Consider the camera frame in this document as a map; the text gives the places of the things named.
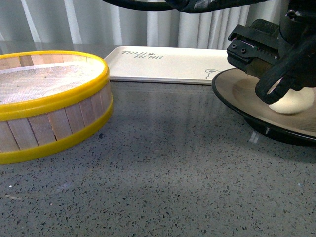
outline yellow plastic band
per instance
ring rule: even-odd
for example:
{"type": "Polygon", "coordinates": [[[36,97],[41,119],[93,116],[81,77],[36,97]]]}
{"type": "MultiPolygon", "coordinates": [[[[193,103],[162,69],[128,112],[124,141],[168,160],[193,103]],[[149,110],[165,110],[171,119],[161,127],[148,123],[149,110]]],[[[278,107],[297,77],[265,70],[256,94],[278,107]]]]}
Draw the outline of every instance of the yellow plastic band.
{"type": "Polygon", "coordinates": [[[0,164],[25,162],[45,157],[72,147],[96,133],[109,120],[113,112],[113,97],[107,111],[93,124],[71,136],[30,149],[0,153],[0,164]]]}
{"type": "Polygon", "coordinates": [[[94,95],[109,82],[107,63],[102,58],[88,53],[72,51],[35,51],[0,55],[0,59],[43,54],[69,54],[89,57],[101,62],[104,65],[104,69],[96,78],[76,88],[39,99],[0,105],[0,121],[36,116],[67,107],[94,95]]]}

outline terrazzo surface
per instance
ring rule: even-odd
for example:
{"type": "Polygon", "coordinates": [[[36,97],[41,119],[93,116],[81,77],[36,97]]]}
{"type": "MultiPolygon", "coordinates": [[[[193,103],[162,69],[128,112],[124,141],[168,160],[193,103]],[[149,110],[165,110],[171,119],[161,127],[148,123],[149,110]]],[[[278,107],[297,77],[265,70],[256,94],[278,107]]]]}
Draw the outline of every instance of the terrazzo surface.
{"type": "Polygon", "coordinates": [[[111,86],[92,137],[0,166],[0,236],[316,236],[315,147],[258,134],[210,86],[111,86]]]}

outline curtain fold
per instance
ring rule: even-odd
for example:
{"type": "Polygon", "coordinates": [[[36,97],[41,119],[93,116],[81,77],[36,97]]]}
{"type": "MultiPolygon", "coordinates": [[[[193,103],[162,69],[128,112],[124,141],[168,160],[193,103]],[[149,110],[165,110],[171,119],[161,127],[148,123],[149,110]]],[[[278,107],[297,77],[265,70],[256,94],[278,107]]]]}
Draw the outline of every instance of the curtain fold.
{"type": "Polygon", "coordinates": [[[187,14],[138,12],[101,0],[1,0],[0,41],[225,49],[237,24],[278,23],[280,3],[187,14]]]}

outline white tray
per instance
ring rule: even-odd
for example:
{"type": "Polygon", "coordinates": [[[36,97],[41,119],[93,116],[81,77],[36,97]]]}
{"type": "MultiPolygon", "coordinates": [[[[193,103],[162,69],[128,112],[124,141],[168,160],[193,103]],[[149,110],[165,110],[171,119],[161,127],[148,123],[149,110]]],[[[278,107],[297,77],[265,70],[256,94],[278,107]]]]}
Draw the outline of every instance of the white tray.
{"type": "Polygon", "coordinates": [[[122,46],[106,58],[110,80],[208,84],[233,68],[227,52],[215,49],[122,46]]]}

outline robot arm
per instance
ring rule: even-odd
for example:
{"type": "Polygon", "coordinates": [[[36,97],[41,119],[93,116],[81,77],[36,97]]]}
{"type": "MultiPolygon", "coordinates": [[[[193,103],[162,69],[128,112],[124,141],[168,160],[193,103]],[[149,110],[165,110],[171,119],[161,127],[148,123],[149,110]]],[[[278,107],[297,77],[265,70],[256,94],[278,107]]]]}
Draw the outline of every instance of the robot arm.
{"type": "MultiPolygon", "coordinates": [[[[267,0],[102,1],[134,10],[202,13],[267,0]]],[[[229,36],[228,62],[259,78],[255,91],[267,104],[289,89],[316,87],[316,1],[284,1],[279,25],[258,19],[250,27],[237,25],[229,36]]]]}

